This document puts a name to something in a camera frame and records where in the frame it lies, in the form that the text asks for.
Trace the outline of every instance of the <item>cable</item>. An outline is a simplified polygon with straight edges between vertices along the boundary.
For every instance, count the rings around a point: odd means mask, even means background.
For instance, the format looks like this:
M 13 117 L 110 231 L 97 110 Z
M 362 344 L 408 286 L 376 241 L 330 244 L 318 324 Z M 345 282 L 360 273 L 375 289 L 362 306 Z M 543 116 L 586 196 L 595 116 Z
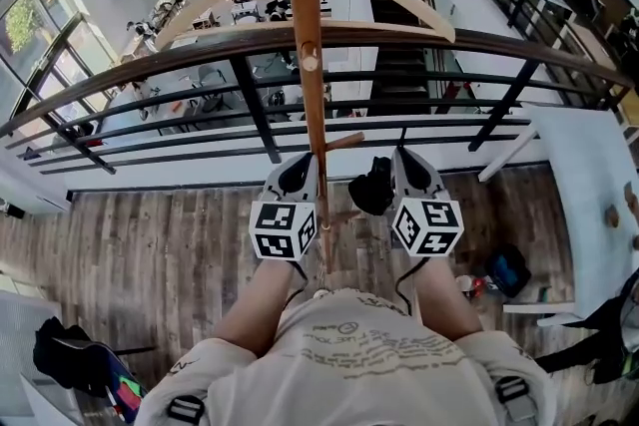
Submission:
M 417 272 L 420 268 L 422 268 L 429 261 L 430 261 L 430 257 L 424 257 L 418 264 L 416 264 L 413 268 L 411 268 L 409 271 L 407 271 L 404 275 L 402 275 L 395 282 L 395 293 L 397 293 L 399 295 L 399 297 L 406 304 L 406 309 L 407 309 L 407 312 L 408 312 L 408 316 L 412 316 L 412 303 L 410 302 L 410 300 L 408 300 L 408 298 L 406 298 L 406 295 L 404 295 L 401 291 L 399 291 L 399 285 L 401 284 L 401 282 L 403 280 L 408 279 L 411 275 L 413 275 L 415 272 Z
M 300 289 L 298 289 L 295 293 L 293 293 L 291 296 L 289 296 L 289 298 L 287 299 L 287 303 L 284 304 L 284 309 L 286 309 L 289 306 L 289 304 L 291 303 L 291 300 L 293 300 L 302 291 L 304 291 L 307 288 L 307 285 L 309 284 L 309 278 L 307 277 L 307 275 L 302 270 L 302 267 L 300 266 L 300 264 L 297 261 L 289 261 L 289 263 L 292 264 L 293 268 L 296 269 L 298 271 L 298 273 L 302 276 L 302 279 L 304 280 L 304 284 L 302 284 L 302 287 Z

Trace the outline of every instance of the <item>wooden pole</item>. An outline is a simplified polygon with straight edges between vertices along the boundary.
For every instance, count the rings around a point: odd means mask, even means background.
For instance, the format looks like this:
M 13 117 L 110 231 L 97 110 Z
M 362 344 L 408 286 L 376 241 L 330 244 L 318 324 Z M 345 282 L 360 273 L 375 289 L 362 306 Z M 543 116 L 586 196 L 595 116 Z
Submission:
M 323 80 L 321 69 L 320 0 L 291 0 L 300 60 L 300 75 L 304 94 L 311 151 L 318 158 L 318 204 L 321 217 L 321 243 L 326 272 L 330 273 L 330 216 L 326 183 L 326 140 L 323 119 Z

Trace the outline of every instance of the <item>white t-shirt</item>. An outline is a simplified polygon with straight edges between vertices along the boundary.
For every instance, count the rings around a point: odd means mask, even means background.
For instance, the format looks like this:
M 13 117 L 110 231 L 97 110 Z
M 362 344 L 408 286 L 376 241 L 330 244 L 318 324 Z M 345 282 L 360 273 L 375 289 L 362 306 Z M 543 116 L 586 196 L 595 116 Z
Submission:
M 551 426 L 548 375 L 504 332 L 452 343 L 374 295 L 344 289 L 283 319 L 264 357 L 207 339 L 182 357 L 142 401 L 136 426 L 182 425 L 173 398 L 206 405 L 201 426 L 497 426 L 512 423 L 494 382 L 521 377 Z

